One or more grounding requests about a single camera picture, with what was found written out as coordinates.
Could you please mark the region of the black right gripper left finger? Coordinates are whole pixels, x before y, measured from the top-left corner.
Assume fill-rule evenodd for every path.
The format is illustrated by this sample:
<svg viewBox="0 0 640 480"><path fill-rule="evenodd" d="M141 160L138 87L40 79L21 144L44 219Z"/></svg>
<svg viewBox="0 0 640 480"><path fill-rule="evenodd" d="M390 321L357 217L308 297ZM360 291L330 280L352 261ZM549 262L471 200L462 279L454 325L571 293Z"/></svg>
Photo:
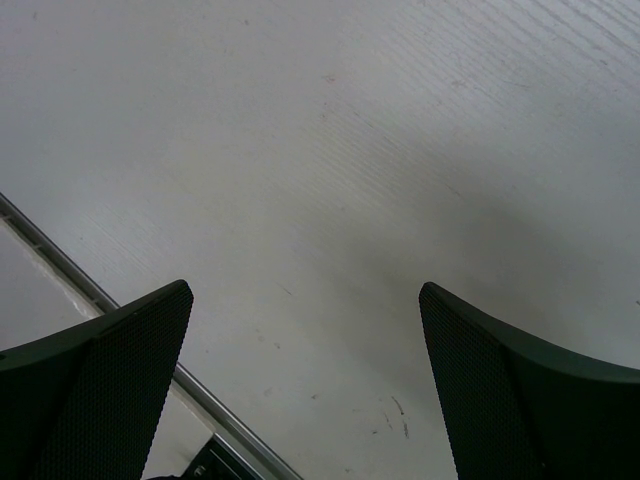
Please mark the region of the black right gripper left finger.
<svg viewBox="0 0 640 480"><path fill-rule="evenodd" d="M192 304L178 280L2 351L2 478L141 478Z"/></svg>

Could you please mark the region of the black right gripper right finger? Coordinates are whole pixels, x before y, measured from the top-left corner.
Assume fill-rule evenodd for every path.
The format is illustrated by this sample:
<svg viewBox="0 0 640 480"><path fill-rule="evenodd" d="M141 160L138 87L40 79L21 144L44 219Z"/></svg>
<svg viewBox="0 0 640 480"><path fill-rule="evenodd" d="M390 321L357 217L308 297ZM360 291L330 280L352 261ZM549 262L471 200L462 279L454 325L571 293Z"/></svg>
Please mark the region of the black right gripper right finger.
<svg viewBox="0 0 640 480"><path fill-rule="evenodd" d="M432 282L419 306L458 478L638 478L638 370L556 346Z"/></svg>

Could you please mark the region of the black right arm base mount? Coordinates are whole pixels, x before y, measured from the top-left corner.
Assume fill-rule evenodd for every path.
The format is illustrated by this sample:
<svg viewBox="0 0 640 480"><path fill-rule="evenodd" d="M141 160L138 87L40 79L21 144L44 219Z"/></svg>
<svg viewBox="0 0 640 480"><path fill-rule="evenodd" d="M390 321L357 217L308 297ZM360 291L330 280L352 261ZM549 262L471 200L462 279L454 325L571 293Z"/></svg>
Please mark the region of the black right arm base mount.
<svg viewBox="0 0 640 480"><path fill-rule="evenodd" d="M216 437L206 442L179 479L242 479L241 466Z"/></svg>

